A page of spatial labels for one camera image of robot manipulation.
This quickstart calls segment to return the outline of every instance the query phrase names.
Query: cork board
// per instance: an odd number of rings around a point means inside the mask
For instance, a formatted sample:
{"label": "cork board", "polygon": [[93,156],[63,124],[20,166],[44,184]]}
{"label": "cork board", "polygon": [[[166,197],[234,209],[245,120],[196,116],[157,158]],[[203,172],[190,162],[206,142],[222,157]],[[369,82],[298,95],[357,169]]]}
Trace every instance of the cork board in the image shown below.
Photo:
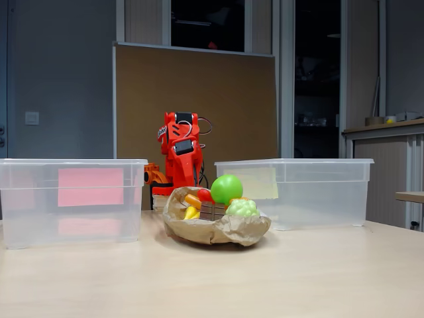
{"label": "cork board", "polygon": [[[273,57],[117,45],[116,98],[118,158],[145,158],[164,172],[156,138],[173,111],[213,123],[200,136],[209,187],[215,162],[278,156]],[[148,209],[148,187],[143,198]]]}

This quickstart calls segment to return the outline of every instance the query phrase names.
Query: doorway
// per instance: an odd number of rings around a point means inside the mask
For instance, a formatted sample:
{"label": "doorway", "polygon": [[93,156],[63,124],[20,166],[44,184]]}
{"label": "doorway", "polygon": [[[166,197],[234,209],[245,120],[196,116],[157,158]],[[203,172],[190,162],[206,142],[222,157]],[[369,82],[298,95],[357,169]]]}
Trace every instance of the doorway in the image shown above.
{"label": "doorway", "polygon": [[295,3],[294,157],[339,157],[341,1]]}

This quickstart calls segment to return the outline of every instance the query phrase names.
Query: window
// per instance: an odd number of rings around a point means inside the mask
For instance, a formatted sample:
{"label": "window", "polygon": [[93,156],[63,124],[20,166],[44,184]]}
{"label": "window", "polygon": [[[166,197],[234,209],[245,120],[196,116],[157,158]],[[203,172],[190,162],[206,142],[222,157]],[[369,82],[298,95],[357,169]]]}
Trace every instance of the window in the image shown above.
{"label": "window", "polygon": [[171,45],[244,52],[244,0],[172,0]]}

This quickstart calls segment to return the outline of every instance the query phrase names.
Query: transparent plastic container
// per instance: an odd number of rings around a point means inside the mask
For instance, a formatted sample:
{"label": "transparent plastic container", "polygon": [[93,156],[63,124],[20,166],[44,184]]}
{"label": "transparent plastic container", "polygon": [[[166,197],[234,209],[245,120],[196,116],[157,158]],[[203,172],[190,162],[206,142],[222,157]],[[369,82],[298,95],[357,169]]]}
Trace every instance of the transparent plastic container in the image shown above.
{"label": "transparent plastic container", "polygon": [[146,164],[131,159],[0,160],[6,247],[137,240]]}
{"label": "transparent plastic container", "polygon": [[372,159],[269,159],[216,162],[217,176],[233,174],[243,196],[279,230],[361,226]]}

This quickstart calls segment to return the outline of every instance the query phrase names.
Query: green plastic grapes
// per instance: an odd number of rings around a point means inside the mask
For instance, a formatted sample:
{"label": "green plastic grapes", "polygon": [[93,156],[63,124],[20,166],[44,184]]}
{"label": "green plastic grapes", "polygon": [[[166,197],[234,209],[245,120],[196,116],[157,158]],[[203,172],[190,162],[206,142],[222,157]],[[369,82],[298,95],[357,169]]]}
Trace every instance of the green plastic grapes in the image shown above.
{"label": "green plastic grapes", "polygon": [[259,211],[256,208],[256,203],[252,200],[234,199],[225,211],[225,214],[251,217],[253,215],[259,215]]}

